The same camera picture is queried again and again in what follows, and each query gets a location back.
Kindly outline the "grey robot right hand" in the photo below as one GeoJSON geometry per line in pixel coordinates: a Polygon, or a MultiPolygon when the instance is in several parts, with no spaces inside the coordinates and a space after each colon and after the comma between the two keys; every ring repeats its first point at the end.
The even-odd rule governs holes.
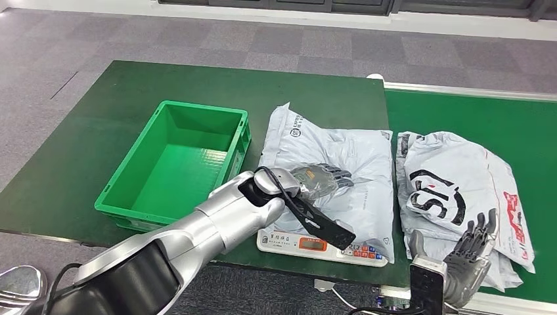
{"type": "Polygon", "coordinates": [[[424,237],[414,230],[409,240],[411,263],[411,303],[429,314],[456,312],[478,291],[491,267],[491,254],[499,227],[495,208],[479,213],[454,249],[439,261],[424,250],[424,237]]]}

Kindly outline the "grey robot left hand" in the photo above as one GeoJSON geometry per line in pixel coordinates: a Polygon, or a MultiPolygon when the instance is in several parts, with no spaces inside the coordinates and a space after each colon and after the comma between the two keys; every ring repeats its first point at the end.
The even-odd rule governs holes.
{"type": "Polygon", "coordinates": [[[300,182],[302,196],[310,201],[354,186],[349,171],[326,163],[302,165],[290,173],[300,182]]]}

